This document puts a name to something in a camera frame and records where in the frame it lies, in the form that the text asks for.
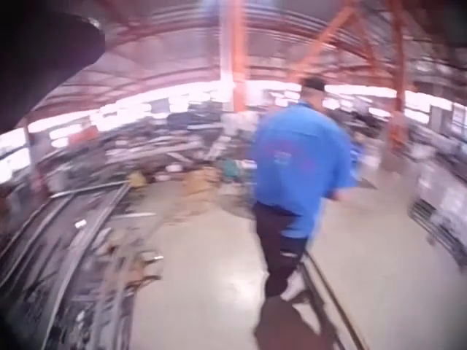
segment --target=support column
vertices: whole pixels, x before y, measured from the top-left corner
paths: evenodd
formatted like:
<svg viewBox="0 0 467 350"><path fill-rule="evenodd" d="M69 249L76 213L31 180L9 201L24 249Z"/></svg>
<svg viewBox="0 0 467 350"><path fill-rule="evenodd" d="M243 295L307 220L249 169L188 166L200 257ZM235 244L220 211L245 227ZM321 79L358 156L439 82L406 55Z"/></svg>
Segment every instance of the support column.
<svg viewBox="0 0 467 350"><path fill-rule="evenodd" d="M219 1L219 68L221 88L225 95L224 109L228 112L234 110L234 97L232 86L234 77L232 74L232 27L231 27L231 3Z"/></svg>
<svg viewBox="0 0 467 350"><path fill-rule="evenodd" d="M244 0L232 0L232 76L233 76L233 111L243 112L247 109L247 27L245 23Z"/></svg>
<svg viewBox="0 0 467 350"><path fill-rule="evenodd" d="M395 57L395 74L393 88L396 96L393 105L393 117L387 124L387 140L382 150L381 167L389 172L402 173L404 157L402 152L406 144L405 90L406 67L403 41L402 3L401 0L387 0L387 7L392 15L393 47Z"/></svg>
<svg viewBox="0 0 467 350"><path fill-rule="evenodd" d="M220 81L228 111L246 109L247 29L244 0L220 2Z"/></svg>
<svg viewBox="0 0 467 350"><path fill-rule="evenodd" d="M36 140L34 138L34 135L32 135L29 132L28 116L23 118L22 124L23 124L24 134L26 136L26 146L28 147L28 151L29 151L29 160L31 162L29 165L29 179L30 179L31 189L34 193L39 195L41 198L46 198L48 197L49 193L48 193L47 184L44 178L44 174L40 171L40 168L39 168L40 153L37 152L38 150L36 149L39 146L38 140Z"/></svg>

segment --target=orange column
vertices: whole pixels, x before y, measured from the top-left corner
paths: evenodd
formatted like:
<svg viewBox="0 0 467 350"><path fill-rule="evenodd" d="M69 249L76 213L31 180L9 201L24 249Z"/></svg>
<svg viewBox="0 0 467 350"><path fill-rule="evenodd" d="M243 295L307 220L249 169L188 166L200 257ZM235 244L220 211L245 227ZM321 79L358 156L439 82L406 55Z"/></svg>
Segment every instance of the orange column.
<svg viewBox="0 0 467 350"><path fill-rule="evenodd" d="M246 110L247 75L248 75L248 49L247 28L245 21L244 0L231 0L231 9L228 11L231 29L231 65L233 78L233 111Z"/></svg>
<svg viewBox="0 0 467 350"><path fill-rule="evenodd" d="M394 113L389 125L390 146L400 149L406 141L406 123L404 117L406 100L406 62L404 54L403 39L403 9L401 0L387 0L387 5L392 13L393 45L395 52L394 90L396 91L394 101Z"/></svg>

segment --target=logo on shirt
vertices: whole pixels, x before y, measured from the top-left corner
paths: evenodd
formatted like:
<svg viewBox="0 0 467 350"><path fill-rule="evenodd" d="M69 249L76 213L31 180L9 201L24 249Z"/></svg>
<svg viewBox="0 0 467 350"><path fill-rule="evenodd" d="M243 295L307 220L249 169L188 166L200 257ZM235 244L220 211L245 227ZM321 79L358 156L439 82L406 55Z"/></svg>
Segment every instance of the logo on shirt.
<svg viewBox="0 0 467 350"><path fill-rule="evenodd" d="M290 163L292 155L289 152L275 151L274 152L274 162L280 166L286 166Z"/></svg>
<svg viewBox="0 0 467 350"><path fill-rule="evenodd" d="M266 157L271 157L280 166L288 166L294 162L302 171L311 171L311 157L297 144L290 141L271 141L266 147Z"/></svg>

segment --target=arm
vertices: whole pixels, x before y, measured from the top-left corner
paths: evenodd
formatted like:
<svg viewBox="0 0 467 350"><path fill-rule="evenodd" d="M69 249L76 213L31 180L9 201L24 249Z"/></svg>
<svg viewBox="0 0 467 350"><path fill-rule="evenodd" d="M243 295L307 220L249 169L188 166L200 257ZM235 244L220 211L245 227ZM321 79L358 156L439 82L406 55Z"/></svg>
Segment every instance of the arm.
<svg viewBox="0 0 467 350"><path fill-rule="evenodd" d="M352 176L352 145L347 134L342 131L336 137L336 164L334 165L331 185L326 198L342 201L346 198L346 189L355 186Z"/></svg>

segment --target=man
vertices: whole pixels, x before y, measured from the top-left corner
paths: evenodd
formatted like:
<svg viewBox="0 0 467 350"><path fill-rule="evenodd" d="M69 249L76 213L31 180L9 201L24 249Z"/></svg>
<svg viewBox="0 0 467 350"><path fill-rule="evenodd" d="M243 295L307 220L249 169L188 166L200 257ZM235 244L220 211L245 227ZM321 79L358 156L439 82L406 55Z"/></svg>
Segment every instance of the man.
<svg viewBox="0 0 467 350"><path fill-rule="evenodd" d="M340 200L354 181L350 139L322 114L324 96L324 81L305 79L301 101L268 116L256 133L253 211L269 272L267 298L287 289L312 238L322 197Z"/></svg>

